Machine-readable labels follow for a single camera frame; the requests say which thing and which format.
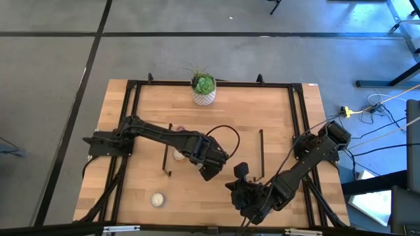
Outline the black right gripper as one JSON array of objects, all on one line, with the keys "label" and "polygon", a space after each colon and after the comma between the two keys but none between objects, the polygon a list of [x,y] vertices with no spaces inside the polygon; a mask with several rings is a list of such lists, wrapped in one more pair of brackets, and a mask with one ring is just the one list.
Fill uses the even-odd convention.
[{"label": "black right gripper", "polygon": [[225,187],[230,190],[231,202],[240,215],[251,221],[252,224],[260,224],[270,212],[271,206],[268,200],[270,187],[262,183],[247,181],[249,174],[248,164],[242,162],[234,167],[234,182],[228,182]]}]

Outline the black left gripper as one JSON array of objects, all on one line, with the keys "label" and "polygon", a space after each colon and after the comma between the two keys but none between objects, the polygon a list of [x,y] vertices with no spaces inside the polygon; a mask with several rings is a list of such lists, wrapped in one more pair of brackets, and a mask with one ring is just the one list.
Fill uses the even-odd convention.
[{"label": "black left gripper", "polygon": [[226,164],[228,154],[211,136],[198,136],[192,139],[190,162],[199,165],[199,173],[205,181],[214,178]]}]

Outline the grey patterned candle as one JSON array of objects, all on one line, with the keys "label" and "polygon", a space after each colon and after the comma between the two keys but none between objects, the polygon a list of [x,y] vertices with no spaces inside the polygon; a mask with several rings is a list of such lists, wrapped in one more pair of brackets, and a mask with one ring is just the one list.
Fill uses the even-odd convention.
[{"label": "grey patterned candle", "polygon": [[153,193],[150,198],[150,203],[155,208],[161,208],[165,204],[165,196],[162,193]]}]

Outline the succulent in white patterned pot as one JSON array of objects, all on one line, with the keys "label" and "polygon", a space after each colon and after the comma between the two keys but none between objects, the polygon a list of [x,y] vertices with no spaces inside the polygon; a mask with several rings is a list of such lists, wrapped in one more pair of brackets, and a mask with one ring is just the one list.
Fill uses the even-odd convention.
[{"label": "succulent in white patterned pot", "polygon": [[206,68],[200,68],[198,65],[190,64],[186,68],[191,74],[190,87],[192,89],[192,100],[199,106],[209,106],[217,94],[217,82]]}]

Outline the white floor box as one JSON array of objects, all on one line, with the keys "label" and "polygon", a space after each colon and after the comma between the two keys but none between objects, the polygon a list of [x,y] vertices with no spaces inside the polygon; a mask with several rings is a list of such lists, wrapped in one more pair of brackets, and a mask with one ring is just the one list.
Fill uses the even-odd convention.
[{"label": "white floor box", "polygon": [[392,191],[383,190],[363,194],[350,194],[348,203],[382,226],[388,226],[391,215]]}]

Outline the dark grey cabinet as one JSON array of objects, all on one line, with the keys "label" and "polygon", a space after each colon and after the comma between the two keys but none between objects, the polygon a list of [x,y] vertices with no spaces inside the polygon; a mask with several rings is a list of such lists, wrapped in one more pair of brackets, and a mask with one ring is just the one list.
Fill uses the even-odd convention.
[{"label": "dark grey cabinet", "polygon": [[407,169],[405,186],[391,191],[391,232],[420,236],[420,100],[406,102]]}]

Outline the black stand leg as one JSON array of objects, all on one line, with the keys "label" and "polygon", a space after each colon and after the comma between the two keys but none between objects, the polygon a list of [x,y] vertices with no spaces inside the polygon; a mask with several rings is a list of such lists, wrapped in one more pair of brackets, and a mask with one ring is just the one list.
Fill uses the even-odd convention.
[{"label": "black stand leg", "polygon": [[276,9],[278,8],[279,4],[282,2],[282,0],[267,0],[267,1],[275,3],[274,7],[270,11],[270,15],[273,15]]}]

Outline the silver frame bracket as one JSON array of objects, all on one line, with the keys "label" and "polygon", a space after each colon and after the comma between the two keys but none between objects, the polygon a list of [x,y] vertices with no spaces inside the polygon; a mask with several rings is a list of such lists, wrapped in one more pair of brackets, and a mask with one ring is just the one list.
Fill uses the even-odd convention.
[{"label": "silver frame bracket", "polygon": [[119,233],[119,232],[128,232],[128,231],[140,231],[141,227],[138,225],[128,225],[128,226],[104,226],[103,233]]},{"label": "silver frame bracket", "polygon": [[313,230],[308,230],[308,229],[296,229],[296,228],[285,229],[284,234],[287,236],[323,236],[322,231],[313,231]]}]

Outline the black desk leg frame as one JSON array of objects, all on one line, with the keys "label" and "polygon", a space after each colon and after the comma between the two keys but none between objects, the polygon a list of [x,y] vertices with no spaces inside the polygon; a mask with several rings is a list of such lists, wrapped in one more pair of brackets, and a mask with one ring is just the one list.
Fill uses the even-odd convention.
[{"label": "black desk leg frame", "polygon": [[358,88],[406,89],[413,87],[414,89],[420,89],[420,79],[414,81],[414,78],[420,75],[420,45],[418,47],[414,45],[411,40],[411,35],[404,27],[404,24],[420,26],[420,19],[416,20],[412,18],[412,16],[420,16],[420,0],[408,1],[410,3],[410,7],[413,9],[409,14],[408,19],[400,18],[394,5],[392,4],[392,0],[386,0],[385,3],[387,4],[387,7],[395,21],[393,27],[389,30],[389,34],[393,35],[396,30],[400,31],[403,40],[406,42],[408,49],[414,57],[415,64],[390,81],[357,80],[355,85]]}]

